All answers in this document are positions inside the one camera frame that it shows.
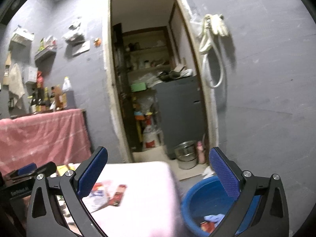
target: hanging hose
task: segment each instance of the hanging hose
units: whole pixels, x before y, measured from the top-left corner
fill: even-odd
[[[224,76],[224,63],[222,61],[222,57],[219,53],[218,48],[216,47],[214,40],[212,38],[211,31],[214,35],[220,35],[222,37],[228,36],[228,30],[223,22],[223,16],[222,15],[211,15],[206,14],[203,19],[202,24],[202,40],[199,47],[200,54],[203,54],[203,64],[202,64],[202,76],[205,79],[205,82],[209,88],[216,88],[219,87],[223,81]],[[219,66],[220,66],[220,77],[219,81],[216,85],[212,85],[212,76],[211,76],[211,69],[209,67],[209,64],[207,62],[207,54],[211,48],[214,48],[215,55],[217,57]]]

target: door frame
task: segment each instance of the door frame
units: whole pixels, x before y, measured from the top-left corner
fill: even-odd
[[[186,0],[175,0],[183,16],[184,27],[190,42],[192,55],[197,67],[197,74],[202,69],[202,56],[199,54],[199,44],[195,41],[196,36],[193,34],[190,19],[192,17],[191,9]],[[114,61],[112,53],[112,36],[111,36],[111,0],[104,1],[105,8],[102,19],[102,38],[103,38],[103,59],[104,69],[107,75],[107,91],[110,99],[110,111],[114,131],[118,137],[119,151],[123,162],[134,162],[127,142],[123,119],[120,110],[116,80],[114,73]],[[218,118],[216,112],[216,101],[214,89],[209,89],[205,80],[201,77],[202,92],[207,117],[207,129],[210,147],[218,146]]]

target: blue plastic tub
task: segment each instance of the blue plastic tub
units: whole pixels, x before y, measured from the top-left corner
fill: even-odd
[[[260,196],[255,196],[249,210],[241,223],[238,232],[247,229],[252,216],[256,211]],[[181,203],[181,213],[188,229],[199,237],[208,237],[210,234],[201,230],[194,218],[211,214],[226,214],[234,199],[229,197],[217,176],[206,178],[194,185],[186,194]]]

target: metal screw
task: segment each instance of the metal screw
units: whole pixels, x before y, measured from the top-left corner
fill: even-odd
[[[67,170],[65,175],[66,176],[72,176],[74,174],[74,172],[72,170]]]
[[[244,176],[245,177],[251,177],[251,172],[250,171],[244,171]]]
[[[277,175],[277,174],[274,174],[273,178],[274,178],[274,180],[279,180],[280,179],[279,175]]]
[[[37,177],[36,177],[38,180],[42,180],[44,178],[44,175],[43,174],[39,174]]]

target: blue gripper pad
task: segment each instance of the blue gripper pad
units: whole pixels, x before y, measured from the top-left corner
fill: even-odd
[[[209,159],[227,195],[237,200],[240,194],[240,186],[239,180],[235,174],[231,171],[215,148],[210,150]]]
[[[98,155],[91,161],[86,171],[78,181],[77,195],[80,199],[86,197],[91,192],[105,164],[107,163],[108,153],[102,147]]]
[[[37,169],[37,165],[32,162],[31,164],[28,164],[20,169],[18,169],[18,175],[24,175],[31,173],[33,170]]]

